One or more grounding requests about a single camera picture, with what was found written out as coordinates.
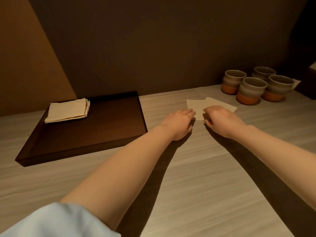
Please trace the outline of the person's right hand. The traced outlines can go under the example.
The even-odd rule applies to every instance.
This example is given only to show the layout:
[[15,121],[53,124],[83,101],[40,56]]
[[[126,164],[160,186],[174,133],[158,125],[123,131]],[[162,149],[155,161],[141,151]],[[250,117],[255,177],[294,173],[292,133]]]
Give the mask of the person's right hand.
[[230,139],[235,139],[247,125],[233,112],[217,106],[217,127],[209,127],[215,133]]

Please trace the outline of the grey and orange ceramic cup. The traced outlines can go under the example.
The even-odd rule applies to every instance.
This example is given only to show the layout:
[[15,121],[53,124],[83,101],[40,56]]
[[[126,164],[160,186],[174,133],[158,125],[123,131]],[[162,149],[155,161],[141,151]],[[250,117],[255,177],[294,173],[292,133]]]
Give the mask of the grey and orange ceramic cup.
[[292,90],[294,80],[283,75],[270,75],[262,99],[270,102],[281,102]]
[[236,100],[244,105],[256,105],[260,102],[267,85],[262,79],[245,77],[239,85]]
[[236,95],[243,79],[247,77],[247,73],[239,70],[225,71],[221,91],[228,95]]
[[269,80],[269,76],[275,75],[275,74],[276,74],[276,71],[272,68],[255,67],[251,74],[251,77],[262,79],[267,82]]

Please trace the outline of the dark box with white top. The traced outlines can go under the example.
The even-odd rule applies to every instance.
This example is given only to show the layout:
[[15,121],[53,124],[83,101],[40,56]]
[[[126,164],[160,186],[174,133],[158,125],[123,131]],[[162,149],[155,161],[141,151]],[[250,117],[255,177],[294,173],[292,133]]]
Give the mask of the dark box with white top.
[[304,96],[316,100],[316,61],[298,78],[301,82],[295,90]]

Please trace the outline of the stack of folded beige napkins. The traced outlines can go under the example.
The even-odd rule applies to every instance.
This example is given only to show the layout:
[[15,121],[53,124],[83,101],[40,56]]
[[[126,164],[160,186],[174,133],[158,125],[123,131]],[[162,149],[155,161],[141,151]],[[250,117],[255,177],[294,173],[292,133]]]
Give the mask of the stack of folded beige napkins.
[[62,103],[50,103],[45,123],[56,123],[88,116],[90,101],[86,98]]

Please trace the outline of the beige paper napkin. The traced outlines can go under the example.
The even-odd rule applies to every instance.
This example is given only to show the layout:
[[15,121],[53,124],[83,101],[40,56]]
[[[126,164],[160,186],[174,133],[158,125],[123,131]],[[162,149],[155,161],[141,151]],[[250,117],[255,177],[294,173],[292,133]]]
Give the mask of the beige paper napkin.
[[219,100],[209,98],[209,97],[205,98],[204,100],[187,99],[186,103],[187,103],[188,109],[193,109],[193,111],[196,112],[196,114],[194,116],[196,121],[203,121],[204,120],[203,114],[205,112],[203,110],[207,107],[210,107],[210,106],[221,106],[221,107],[223,107],[223,108],[225,108],[233,113],[235,113],[237,110],[237,107],[235,107],[235,106],[232,106],[230,104],[227,104],[227,103],[224,103],[224,102],[221,102]]

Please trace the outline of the light blue sleeve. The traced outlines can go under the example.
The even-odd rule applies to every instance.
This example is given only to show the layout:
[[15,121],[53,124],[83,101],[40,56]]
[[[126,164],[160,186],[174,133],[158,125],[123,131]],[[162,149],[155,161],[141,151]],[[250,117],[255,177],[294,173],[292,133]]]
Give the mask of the light blue sleeve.
[[51,203],[16,223],[0,237],[121,237],[85,208]]

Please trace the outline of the person's right forearm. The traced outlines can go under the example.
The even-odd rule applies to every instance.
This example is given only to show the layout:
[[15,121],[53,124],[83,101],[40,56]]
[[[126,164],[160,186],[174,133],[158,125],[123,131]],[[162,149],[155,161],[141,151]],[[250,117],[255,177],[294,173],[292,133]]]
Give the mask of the person's right forearm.
[[251,125],[235,126],[231,136],[316,211],[316,154]]

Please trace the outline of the dark brown rectangular tray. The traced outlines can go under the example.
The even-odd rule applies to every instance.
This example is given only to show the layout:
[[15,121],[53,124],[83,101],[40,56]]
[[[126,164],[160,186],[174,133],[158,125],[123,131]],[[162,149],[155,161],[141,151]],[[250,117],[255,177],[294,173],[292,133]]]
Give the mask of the dark brown rectangular tray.
[[137,91],[88,100],[83,119],[45,123],[47,109],[15,161],[28,167],[123,147],[148,132]]

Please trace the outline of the person's left hand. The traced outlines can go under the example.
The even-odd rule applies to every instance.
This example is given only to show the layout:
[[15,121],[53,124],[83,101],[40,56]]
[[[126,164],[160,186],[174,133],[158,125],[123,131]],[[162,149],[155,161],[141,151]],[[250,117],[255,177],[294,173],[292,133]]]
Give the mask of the person's left hand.
[[178,141],[190,133],[185,130],[184,110],[187,109],[181,109],[169,114],[160,125],[170,141]]

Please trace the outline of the person's left forearm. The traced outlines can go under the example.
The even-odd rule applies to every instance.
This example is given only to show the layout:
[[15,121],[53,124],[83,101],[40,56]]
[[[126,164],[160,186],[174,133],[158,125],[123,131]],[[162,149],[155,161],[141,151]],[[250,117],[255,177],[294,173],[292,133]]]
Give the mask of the person's left forearm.
[[102,163],[61,203],[84,207],[116,230],[173,138],[166,126],[155,127]]

